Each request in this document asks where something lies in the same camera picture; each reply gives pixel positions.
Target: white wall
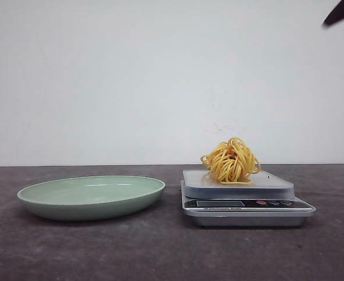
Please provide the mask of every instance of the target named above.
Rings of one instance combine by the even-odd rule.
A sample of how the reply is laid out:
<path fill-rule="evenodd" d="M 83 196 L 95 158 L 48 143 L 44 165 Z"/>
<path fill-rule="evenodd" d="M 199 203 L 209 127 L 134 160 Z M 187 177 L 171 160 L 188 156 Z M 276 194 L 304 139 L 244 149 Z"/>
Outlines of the white wall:
<path fill-rule="evenodd" d="M 344 163 L 338 0 L 0 0 L 0 166 Z"/>

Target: plate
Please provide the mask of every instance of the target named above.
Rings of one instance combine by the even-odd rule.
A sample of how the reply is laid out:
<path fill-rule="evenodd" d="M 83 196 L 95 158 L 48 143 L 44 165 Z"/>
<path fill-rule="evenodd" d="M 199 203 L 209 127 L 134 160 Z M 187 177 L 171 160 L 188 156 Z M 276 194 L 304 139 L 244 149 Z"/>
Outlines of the plate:
<path fill-rule="evenodd" d="M 17 197 L 40 217 L 88 221 L 140 211 L 154 203 L 164 187 L 164 182 L 149 177 L 75 177 L 25 187 Z"/>

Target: digital kitchen scale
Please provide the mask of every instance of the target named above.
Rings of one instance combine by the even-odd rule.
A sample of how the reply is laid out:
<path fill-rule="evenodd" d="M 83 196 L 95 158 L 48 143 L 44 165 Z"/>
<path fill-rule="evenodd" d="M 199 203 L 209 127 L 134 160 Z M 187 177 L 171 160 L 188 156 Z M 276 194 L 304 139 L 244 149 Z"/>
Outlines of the digital kitchen scale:
<path fill-rule="evenodd" d="M 221 184 L 207 170 L 183 174 L 183 210 L 204 227 L 295 227 L 316 210 L 295 197 L 292 183 L 265 171 L 251 175 L 250 184 Z"/>

